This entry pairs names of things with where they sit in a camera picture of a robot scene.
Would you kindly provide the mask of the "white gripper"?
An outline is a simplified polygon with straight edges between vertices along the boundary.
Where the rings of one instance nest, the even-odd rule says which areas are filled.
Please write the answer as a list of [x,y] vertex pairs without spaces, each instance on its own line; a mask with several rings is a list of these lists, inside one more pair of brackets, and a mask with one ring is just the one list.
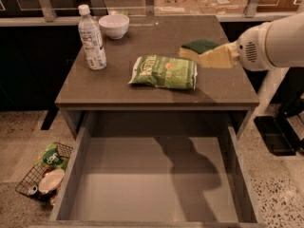
[[266,38],[271,24],[269,22],[244,31],[237,42],[227,43],[210,49],[199,56],[203,68],[232,68],[239,59],[240,64],[250,71],[273,69],[266,52]]

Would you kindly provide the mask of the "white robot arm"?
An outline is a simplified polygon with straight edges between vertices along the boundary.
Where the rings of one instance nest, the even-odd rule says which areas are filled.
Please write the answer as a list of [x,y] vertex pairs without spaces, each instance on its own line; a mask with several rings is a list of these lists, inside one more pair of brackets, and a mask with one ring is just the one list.
[[250,71],[266,71],[255,110],[255,115],[261,116],[289,68],[304,67],[304,13],[249,28],[235,42],[200,54],[199,65],[203,68],[241,65]]

